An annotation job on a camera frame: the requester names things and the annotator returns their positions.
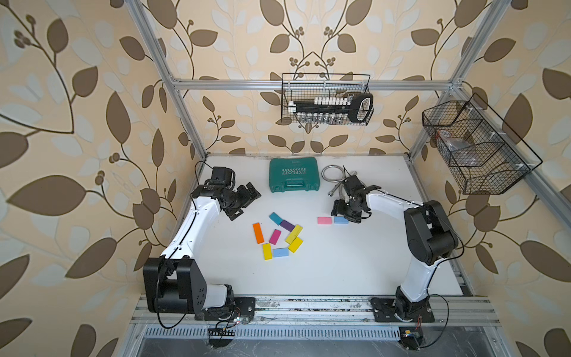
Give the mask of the pink block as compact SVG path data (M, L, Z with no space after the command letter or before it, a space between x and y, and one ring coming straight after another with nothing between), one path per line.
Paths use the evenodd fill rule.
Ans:
M333 224L332 217L318 217L317 222L320 226L331 226Z

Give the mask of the long yellow-green block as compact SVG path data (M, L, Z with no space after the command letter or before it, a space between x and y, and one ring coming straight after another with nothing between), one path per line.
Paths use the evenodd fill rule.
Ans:
M299 233L303 230L303 228L299 225L294 226L290 234L285 239L285 242L288 244L292 244L293 241L299 236Z

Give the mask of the short yellow block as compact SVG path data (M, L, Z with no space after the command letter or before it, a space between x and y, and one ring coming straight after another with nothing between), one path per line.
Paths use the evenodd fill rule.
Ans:
M290 244L289 244L289 251L291 251L291 253L295 253L300 246L303 244L303 240L299 237L296 237Z

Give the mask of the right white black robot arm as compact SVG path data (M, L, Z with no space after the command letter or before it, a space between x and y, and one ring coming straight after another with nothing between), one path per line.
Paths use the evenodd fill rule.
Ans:
M459 244L442 205L435 200L416 203L377 185L366 186L356 175L338 181L335 188L340 198L334 202L333 217L361 223L373 211L379 211L404 223L407 247L413 258L404 282L396 289L393 304L382 310L400 321L411 321L428 309L434 275Z

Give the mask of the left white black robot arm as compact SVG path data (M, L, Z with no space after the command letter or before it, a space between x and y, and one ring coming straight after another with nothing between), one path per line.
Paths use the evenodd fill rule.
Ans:
M191 206L168 247L143 267L147 307L151 313L230 318L236 312L232 286L209 284L202 274L199 250L221 212L230 220L261 197L250 182L233 189L227 184L203 184L191 193Z

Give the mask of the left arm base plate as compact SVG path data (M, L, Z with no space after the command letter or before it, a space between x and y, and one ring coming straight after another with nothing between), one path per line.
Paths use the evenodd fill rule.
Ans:
M196 321L230 321L249 324L256 311L255 297L234 297L233 301L218 308L203 309L195 315Z

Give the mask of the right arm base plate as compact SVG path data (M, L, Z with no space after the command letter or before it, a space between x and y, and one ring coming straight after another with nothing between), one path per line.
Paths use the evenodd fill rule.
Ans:
M372 297L375 322L378 323L434 323L436 319L429 304L429 298L410 302L405 297Z

